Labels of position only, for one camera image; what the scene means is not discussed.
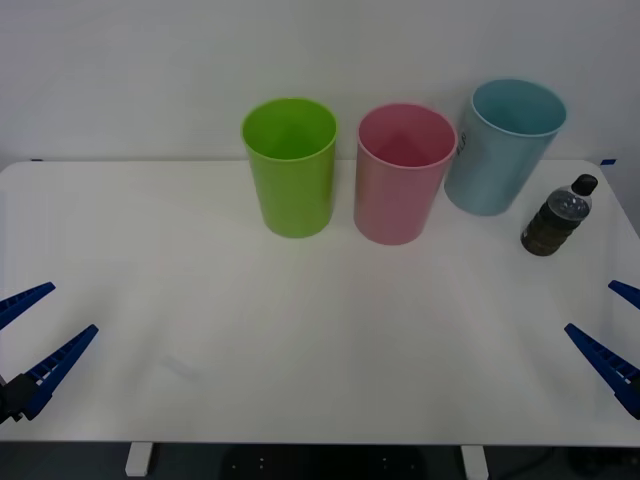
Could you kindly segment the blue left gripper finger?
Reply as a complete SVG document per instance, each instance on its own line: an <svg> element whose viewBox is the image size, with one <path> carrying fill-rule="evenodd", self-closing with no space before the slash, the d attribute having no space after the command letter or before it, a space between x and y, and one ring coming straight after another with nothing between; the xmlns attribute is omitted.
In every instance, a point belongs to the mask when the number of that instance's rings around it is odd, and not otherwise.
<svg viewBox="0 0 640 480"><path fill-rule="evenodd" d="M0 301L0 329L4 329L26 310L55 290L52 282L47 282L25 290Z"/></svg>
<svg viewBox="0 0 640 480"><path fill-rule="evenodd" d="M34 367L4 385L4 420L33 420L51 400L53 392L84 353L99 329L86 329Z"/></svg>

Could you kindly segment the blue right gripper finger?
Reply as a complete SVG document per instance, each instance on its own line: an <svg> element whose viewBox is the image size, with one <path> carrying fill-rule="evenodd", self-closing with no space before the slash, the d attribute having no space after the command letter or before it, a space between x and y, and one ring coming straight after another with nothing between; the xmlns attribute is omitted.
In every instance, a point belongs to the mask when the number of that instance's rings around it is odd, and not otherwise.
<svg viewBox="0 0 640 480"><path fill-rule="evenodd" d="M639 417L639 369L569 323L564 331L607 383L614 397L634 418Z"/></svg>
<svg viewBox="0 0 640 480"><path fill-rule="evenodd" d="M612 280L608 288L621 296L635 308L640 308L640 289L626 283Z"/></svg>

